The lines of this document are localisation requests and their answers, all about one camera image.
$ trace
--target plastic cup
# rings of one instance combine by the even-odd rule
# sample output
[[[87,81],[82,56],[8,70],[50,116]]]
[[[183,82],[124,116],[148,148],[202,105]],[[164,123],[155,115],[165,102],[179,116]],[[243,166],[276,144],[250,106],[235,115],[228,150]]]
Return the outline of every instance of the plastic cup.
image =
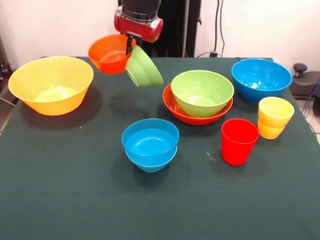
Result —
[[[235,166],[244,164],[258,140],[258,128],[248,120],[234,118],[226,121],[221,131],[223,160]]]
[[[156,65],[139,46],[134,47],[131,57],[126,63],[125,70],[137,87],[164,84],[164,80]]]
[[[115,34],[103,37],[94,42],[88,52],[94,65],[105,74],[120,74],[125,67],[131,53],[126,55],[128,37]]]
[[[258,129],[265,139],[276,139],[295,113],[294,106],[279,97],[266,97],[259,102]]]

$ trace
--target black knob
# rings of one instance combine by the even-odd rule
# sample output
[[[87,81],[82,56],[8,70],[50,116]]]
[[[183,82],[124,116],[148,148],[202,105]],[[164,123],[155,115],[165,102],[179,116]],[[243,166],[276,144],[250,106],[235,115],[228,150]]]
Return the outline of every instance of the black knob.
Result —
[[[299,78],[300,75],[307,71],[307,65],[303,64],[303,63],[296,63],[295,65],[293,65],[293,68],[295,70],[295,77]]]

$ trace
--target yellow cup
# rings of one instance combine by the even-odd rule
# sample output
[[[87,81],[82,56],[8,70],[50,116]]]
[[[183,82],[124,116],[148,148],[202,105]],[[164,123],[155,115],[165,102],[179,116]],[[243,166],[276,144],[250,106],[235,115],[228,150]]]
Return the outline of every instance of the yellow cup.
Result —
[[[258,129],[265,139],[276,139],[295,113],[294,106],[279,97],[266,97],[259,102]]]

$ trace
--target floor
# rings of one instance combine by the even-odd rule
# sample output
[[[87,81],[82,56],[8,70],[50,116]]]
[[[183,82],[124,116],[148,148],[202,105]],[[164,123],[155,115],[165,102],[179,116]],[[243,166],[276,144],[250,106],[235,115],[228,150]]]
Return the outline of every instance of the floor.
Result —
[[[296,101],[298,106],[300,107],[300,109],[302,110],[306,101],[305,100],[297,100]],[[6,105],[5,108],[2,107],[2,112],[0,113],[0,136],[2,134],[2,132],[5,130],[6,124],[10,119],[10,116],[14,110],[14,107],[10,106],[9,104],[3,102],[0,100],[0,105]],[[314,131],[317,134],[317,140],[320,143],[320,117],[316,117],[314,116],[313,111],[310,111],[309,116],[306,118],[307,122],[314,128]]]

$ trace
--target electrical outlet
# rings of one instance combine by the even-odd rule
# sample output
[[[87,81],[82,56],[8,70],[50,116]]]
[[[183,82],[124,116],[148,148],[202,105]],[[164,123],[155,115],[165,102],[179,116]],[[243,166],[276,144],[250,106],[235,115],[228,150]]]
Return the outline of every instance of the electrical outlet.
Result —
[[[215,52],[210,52],[209,58],[216,58],[218,57],[218,54]]]

